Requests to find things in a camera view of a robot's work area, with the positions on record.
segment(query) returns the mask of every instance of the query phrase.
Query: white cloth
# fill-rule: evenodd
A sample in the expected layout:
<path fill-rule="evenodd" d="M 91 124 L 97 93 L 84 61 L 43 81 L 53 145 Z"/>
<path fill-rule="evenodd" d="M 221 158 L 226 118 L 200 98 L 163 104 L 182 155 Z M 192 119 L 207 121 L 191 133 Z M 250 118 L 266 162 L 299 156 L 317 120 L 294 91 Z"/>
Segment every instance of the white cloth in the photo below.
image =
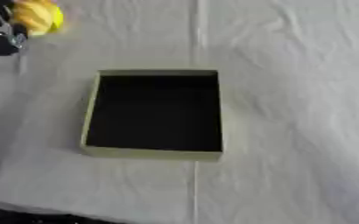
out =
<path fill-rule="evenodd" d="M 0 207 L 136 223 L 359 224 L 359 2 L 63 0 L 0 59 Z M 99 69 L 220 71 L 215 164 L 81 154 Z"/>

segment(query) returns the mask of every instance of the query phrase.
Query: white tablecloth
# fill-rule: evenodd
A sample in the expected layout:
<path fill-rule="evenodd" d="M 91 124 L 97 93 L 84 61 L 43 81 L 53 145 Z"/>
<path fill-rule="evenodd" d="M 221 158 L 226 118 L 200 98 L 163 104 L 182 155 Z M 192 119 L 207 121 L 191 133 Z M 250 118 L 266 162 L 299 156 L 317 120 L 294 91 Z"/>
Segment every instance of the white tablecloth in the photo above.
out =
<path fill-rule="evenodd" d="M 0 58 L 0 207 L 109 221 L 359 224 L 359 1 L 62 0 Z M 78 149 L 99 69 L 216 68 L 218 163 Z"/>

